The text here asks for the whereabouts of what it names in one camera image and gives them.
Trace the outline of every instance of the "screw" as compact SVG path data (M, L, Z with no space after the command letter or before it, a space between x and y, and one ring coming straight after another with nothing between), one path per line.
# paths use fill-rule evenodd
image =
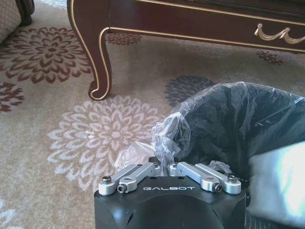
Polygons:
M251 202L251 196L249 195L249 193L246 193L246 207L249 206Z
M235 175L230 174L228 176L228 181L231 183L236 183L237 182L237 177Z
M123 194L127 190L127 186L125 184L118 185L116 190L118 191L118 193Z
M110 176L104 176L102 178L102 183L103 184L109 184L111 182L111 177Z
M223 189L223 187L220 184L215 184L214 187L213 187L213 190L215 192L221 192L222 189Z

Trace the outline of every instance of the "clear plastic bag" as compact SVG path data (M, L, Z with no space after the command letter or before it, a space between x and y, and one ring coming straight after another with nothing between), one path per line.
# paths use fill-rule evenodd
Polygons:
M145 164L152 156L154 156L154 149L150 144L132 142L130 146L119 152L114 167L117 171L120 171L131 164Z
M305 99L254 83L207 88L155 125L152 145L163 173L174 162L228 164L250 177L249 158L305 140Z

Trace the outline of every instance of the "floor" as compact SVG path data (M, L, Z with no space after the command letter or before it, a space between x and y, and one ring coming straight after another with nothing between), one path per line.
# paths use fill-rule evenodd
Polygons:
M108 34L113 87L92 101L92 70L65 0L35 0L33 24L0 45L0 225L93 228L93 193L120 150L216 83L305 96L305 55Z

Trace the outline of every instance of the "dark wooden furniture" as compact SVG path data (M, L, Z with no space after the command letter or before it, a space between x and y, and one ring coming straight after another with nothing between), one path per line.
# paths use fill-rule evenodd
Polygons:
M35 11L34 0L16 0L16 3L21 15L20 26L30 25L32 23L31 15Z
M68 0L68 13L92 65L94 100L111 89L109 31L305 52L304 0Z

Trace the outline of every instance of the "table leg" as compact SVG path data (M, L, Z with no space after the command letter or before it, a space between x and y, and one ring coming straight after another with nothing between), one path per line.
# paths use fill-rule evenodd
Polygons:
M94 81L89 97L102 100L111 89L111 65L104 37L109 29L109 1L68 0L68 15L92 66Z

